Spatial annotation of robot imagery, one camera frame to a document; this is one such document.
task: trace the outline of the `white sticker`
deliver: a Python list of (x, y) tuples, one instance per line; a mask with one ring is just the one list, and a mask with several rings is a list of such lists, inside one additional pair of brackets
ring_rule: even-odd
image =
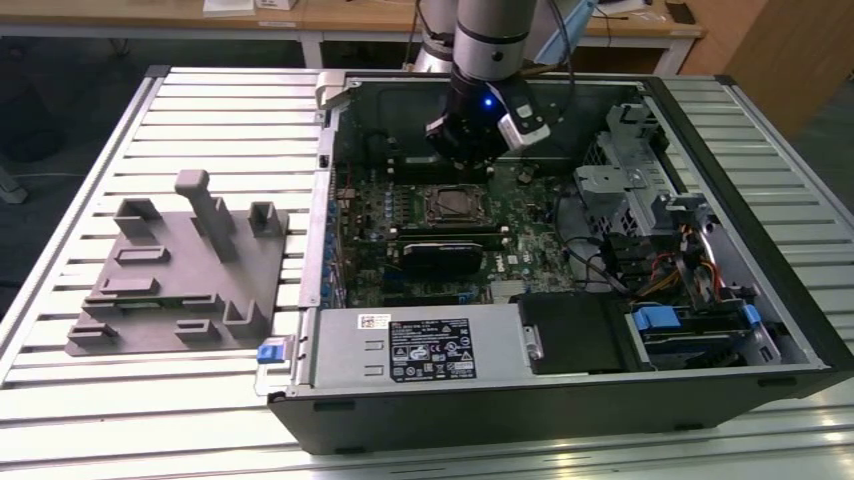
[(259, 27), (297, 27), (297, 22), (258, 22)]
[(362, 313), (360, 314), (360, 329), (365, 330), (388, 330), (392, 315), (388, 313)]

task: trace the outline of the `motherboard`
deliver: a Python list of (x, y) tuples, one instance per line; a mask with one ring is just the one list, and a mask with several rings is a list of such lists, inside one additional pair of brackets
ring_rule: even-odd
[(485, 181), (397, 183), (390, 171), (340, 179), (349, 307), (508, 303), (577, 287), (556, 236), (558, 177), (520, 161)]

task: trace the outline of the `table leg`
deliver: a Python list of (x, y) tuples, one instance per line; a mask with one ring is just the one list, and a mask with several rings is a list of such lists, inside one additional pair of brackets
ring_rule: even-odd
[(323, 52), (321, 50), (321, 43), (323, 43), (323, 33), (301, 32), (299, 42), (303, 46), (306, 68), (323, 68)]
[(693, 38), (676, 38), (670, 42), (670, 48), (662, 54), (656, 66), (656, 75), (680, 75), (680, 69), (694, 45)]

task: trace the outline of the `barcode sticker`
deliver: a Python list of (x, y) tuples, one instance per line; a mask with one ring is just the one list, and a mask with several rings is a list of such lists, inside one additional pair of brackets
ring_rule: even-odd
[(389, 330), (390, 321), (392, 321), (392, 315), (388, 313), (360, 314), (360, 329)]

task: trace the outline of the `black plastic cover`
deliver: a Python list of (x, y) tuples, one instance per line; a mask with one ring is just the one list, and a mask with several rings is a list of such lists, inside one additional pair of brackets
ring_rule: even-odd
[(614, 293), (532, 293), (520, 297), (522, 325), (540, 336), (537, 375), (641, 371), (626, 321), (625, 302)]

